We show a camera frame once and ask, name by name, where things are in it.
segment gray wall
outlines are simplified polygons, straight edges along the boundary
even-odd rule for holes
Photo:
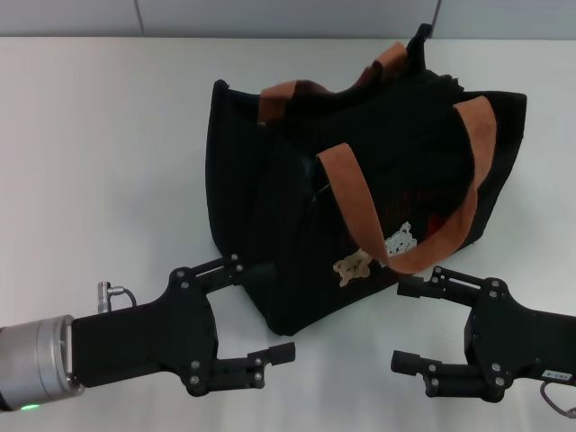
[[[576,0],[441,0],[437,38],[576,39]],[[0,35],[408,38],[437,0],[0,0]]]

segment bag strap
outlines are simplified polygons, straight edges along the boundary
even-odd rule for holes
[[[382,69],[382,81],[397,76],[404,68],[406,57],[407,51],[404,45],[399,42],[394,43],[394,45],[383,52],[372,65],[364,69],[362,75],[350,88],[356,88],[370,82],[380,68]],[[294,80],[273,85],[272,87],[265,88],[260,93],[258,100],[258,121],[272,122],[283,119],[286,112],[286,105],[294,95],[302,94],[336,95],[336,93],[330,92],[323,85],[309,80]]]
[[[484,96],[457,103],[474,158],[474,177],[444,225],[412,249],[389,256],[374,201],[352,149],[339,144],[318,154],[342,217],[355,243],[392,270],[413,275],[452,255],[464,242],[476,213],[478,187],[488,175],[496,147],[496,118]]]

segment cable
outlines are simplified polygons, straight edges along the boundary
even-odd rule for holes
[[[130,300],[132,300],[132,308],[135,308],[136,307],[136,297],[134,297],[134,294],[132,294],[132,291],[130,291],[128,288],[124,288],[124,293],[130,297]]]
[[[548,405],[550,405],[550,408],[552,408],[558,414],[561,414],[561,415],[567,417],[568,419],[576,419],[576,407],[572,408],[572,409],[568,409],[567,411],[564,411],[562,408],[560,408],[558,405],[556,405],[554,402],[552,402],[552,400],[546,394],[546,385],[548,385],[548,384],[549,384],[549,382],[543,382],[542,385],[540,386],[540,394],[542,395],[542,397],[544,398],[546,403]]]

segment silver metal cylinder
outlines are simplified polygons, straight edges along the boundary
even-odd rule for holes
[[[110,304],[110,290],[112,284],[109,282],[98,283],[98,313],[108,313],[112,310],[112,305]]]
[[[0,330],[0,401],[19,410],[80,396],[72,377],[69,316],[43,319]]]

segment black tote bag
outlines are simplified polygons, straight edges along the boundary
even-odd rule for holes
[[[527,99],[426,70],[420,26],[349,89],[214,85],[206,152],[220,252],[274,277],[244,287],[292,335],[482,235],[516,160]]]

